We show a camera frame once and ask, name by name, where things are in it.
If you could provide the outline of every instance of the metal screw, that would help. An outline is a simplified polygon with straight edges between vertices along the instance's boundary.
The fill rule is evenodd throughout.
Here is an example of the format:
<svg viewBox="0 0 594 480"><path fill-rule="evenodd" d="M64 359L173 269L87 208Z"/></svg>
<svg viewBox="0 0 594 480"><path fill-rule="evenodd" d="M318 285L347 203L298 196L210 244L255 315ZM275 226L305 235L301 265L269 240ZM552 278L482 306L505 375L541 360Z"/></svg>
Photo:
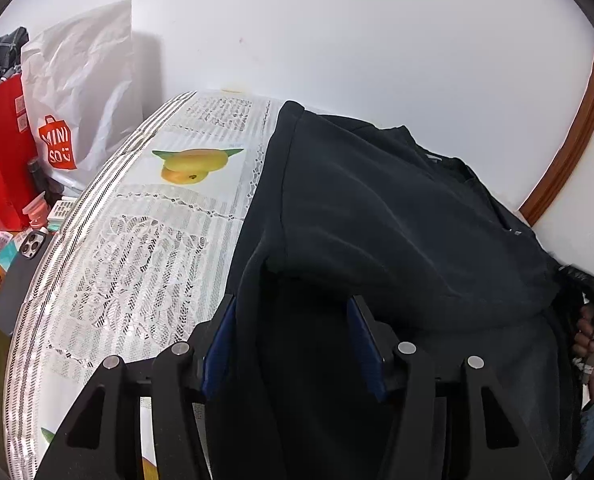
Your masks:
<svg viewBox="0 0 594 480"><path fill-rule="evenodd" d="M411 355L417 351L417 347L408 341L402 341L397 345L397 350L399 350L402 354Z"/></svg>
<svg viewBox="0 0 594 480"><path fill-rule="evenodd" d="M185 341L180 341L179 343L175 343L170 351L173 352L173 354L175 355L183 355L186 352L188 352L188 350L190 349L190 346L188 346L188 343Z"/></svg>
<svg viewBox="0 0 594 480"><path fill-rule="evenodd" d="M119 357L117 357L116 355L109 355L106 359L104 359L104 362L102 364L104 365L104 368L112 370L117 365L119 365Z"/></svg>
<svg viewBox="0 0 594 480"><path fill-rule="evenodd" d="M484 360L477 355L471 355L468 358L468 366L470 366L470 368L475 368L475 370L479 370L484 367Z"/></svg>

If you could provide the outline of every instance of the brown wood trim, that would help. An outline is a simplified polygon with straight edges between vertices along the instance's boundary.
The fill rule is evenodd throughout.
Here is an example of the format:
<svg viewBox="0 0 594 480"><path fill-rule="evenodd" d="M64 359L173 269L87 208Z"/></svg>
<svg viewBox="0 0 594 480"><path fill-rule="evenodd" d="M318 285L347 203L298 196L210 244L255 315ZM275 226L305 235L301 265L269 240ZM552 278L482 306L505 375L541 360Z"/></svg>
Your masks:
<svg viewBox="0 0 594 480"><path fill-rule="evenodd" d="M588 80L586 94L581 101L574 121L568 130L568 136L563 146L555 155L546 173L539 181L539 184L532 190L530 196L519 208L523 217L529 225L541 218L555 200L559 191L573 173L574 167L579 162L590 137L594 131L594 61L592 72Z"/></svg>

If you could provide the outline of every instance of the finger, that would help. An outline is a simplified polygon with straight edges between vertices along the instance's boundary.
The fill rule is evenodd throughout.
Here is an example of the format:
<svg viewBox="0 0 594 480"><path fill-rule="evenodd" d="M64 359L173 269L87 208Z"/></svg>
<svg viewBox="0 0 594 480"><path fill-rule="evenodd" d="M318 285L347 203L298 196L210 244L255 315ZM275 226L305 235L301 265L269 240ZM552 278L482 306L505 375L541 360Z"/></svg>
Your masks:
<svg viewBox="0 0 594 480"><path fill-rule="evenodd" d="M581 345L573 345L573 352L577 354L579 357L586 357L586 355L588 354L586 347L583 347Z"/></svg>
<svg viewBox="0 0 594 480"><path fill-rule="evenodd" d="M581 332L574 336L574 341L577 344L583 346L584 348L589 349L590 352L594 352L594 341L592 341L590 338L586 337Z"/></svg>
<svg viewBox="0 0 594 480"><path fill-rule="evenodd" d="M577 328L587 337L592 339L592 335L594 334L594 328L590 324L587 319L581 318L577 321Z"/></svg>
<svg viewBox="0 0 594 480"><path fill-rule="evenodd" d="M581 315L590 321L592 316L594 316L594 305L592 303L584 304L584 306L581 307Z"/></svg>

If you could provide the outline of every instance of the red bag logo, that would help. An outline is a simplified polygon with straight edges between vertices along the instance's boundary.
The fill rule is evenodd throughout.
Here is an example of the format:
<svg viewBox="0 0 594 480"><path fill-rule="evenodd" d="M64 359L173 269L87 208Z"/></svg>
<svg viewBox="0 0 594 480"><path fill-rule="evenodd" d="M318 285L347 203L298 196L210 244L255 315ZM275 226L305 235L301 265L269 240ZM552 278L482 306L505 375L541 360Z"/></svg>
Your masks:
<svg viewBox="0 0 594 480"><path fill-rule="evenodd" d="M39 128L39 138L48 146L48 163L57 170L76 170L68 124L55 121L52 115L47 115L44 122Z"/></svg>

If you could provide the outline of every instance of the blue gripper pad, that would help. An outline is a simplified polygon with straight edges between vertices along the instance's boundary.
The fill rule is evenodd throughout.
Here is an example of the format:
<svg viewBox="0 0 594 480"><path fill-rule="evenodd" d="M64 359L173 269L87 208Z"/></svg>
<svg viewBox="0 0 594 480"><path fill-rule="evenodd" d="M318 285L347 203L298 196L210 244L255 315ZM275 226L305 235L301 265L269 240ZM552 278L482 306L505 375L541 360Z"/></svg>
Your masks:
<svg viewBox="0 0 594 480"><path fill-rule="evenodd" d="M346 318L350 342L359 361L363 380L368 386L368 391L381 402L386 398L382 359L373 341L373 336L353 298L350 298L346 304Z"/></svg>
<svg viewBox="0 0 594 480"><path fill-rule="evenodd" d="M232 335L235 329L236 303L236 299L232 298L203 360L202 393L206 399L211 399L215 395L228 370Z"/></svg>

